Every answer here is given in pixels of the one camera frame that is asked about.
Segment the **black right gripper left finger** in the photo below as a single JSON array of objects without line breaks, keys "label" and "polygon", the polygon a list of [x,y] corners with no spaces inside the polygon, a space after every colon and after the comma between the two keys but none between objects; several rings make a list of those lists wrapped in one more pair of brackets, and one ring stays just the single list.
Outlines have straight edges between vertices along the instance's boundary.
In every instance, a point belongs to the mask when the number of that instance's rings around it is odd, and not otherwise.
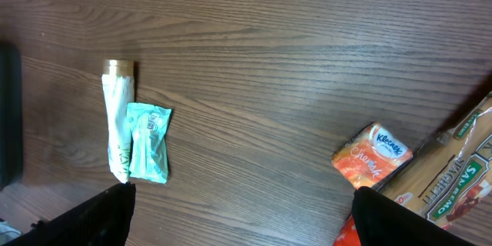
[{"label": "black right gripper left finger", "polygon": [[116,184],[6,246],[125,246],[135,209],[134,184]]}]

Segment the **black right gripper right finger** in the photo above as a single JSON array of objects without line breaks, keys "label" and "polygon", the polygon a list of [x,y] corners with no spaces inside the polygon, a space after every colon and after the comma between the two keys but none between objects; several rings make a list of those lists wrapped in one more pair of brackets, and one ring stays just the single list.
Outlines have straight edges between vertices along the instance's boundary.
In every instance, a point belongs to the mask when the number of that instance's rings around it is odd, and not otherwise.
[{"label": "black right gripper right finger", "polygon": [[351,215],[362,246],[473,246],[368,187],[354,192]]}]

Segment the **small orange snack packet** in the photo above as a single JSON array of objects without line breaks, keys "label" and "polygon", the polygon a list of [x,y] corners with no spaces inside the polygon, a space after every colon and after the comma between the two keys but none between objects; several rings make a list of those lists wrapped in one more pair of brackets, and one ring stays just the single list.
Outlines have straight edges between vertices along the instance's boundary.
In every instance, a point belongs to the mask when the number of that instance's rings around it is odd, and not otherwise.
[{"label": "small orange snack packet", "polygon": [[355,189],[374,187],[413,157],[412,150],[373,122],[332,156],[332,165]]}]

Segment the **orange spaghetti packet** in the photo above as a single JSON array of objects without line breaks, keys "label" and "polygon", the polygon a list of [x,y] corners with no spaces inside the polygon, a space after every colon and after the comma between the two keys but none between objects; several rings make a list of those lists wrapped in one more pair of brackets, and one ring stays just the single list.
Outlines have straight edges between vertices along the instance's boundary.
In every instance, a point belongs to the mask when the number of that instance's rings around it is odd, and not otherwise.
[{"label": "orange spaghetti packet", "polygon": [[441,228],[491,191],[491,97],[427,140],[373,188]]}]

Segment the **teal plastic packet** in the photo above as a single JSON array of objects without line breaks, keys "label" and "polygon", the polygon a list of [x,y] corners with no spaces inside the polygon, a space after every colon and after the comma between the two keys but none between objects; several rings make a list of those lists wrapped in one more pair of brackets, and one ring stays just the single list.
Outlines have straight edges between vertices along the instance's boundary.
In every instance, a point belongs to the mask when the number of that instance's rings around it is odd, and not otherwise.
[{"label": "teal plastic packet", "polygon": [[130,176],[159,184],[168,180],[168,156],[165,135],[171,109],[132,102],[127,106],[132,150]]}]

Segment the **white tube gold cap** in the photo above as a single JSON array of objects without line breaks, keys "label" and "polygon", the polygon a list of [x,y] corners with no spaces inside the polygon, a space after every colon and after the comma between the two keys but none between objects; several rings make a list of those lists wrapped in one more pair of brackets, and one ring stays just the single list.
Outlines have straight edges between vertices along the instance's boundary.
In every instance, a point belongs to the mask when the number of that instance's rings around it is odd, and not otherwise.
[{"label": "white tube gold cap", "polygon": [[126,183],[131,159],[127,106],[135,100],[134,62],[104,60],[101,82],[108,119],[108,164],[111,173]]}]

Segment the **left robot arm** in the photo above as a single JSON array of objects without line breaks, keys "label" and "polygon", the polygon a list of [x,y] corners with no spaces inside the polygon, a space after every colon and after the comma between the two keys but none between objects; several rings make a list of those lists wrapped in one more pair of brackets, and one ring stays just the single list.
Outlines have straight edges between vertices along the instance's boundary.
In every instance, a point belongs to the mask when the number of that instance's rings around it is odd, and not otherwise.
[{"label": "left robot arm", "polygon": [[1,41],[1,190],[23,171],[22,60],[17,47]]}]

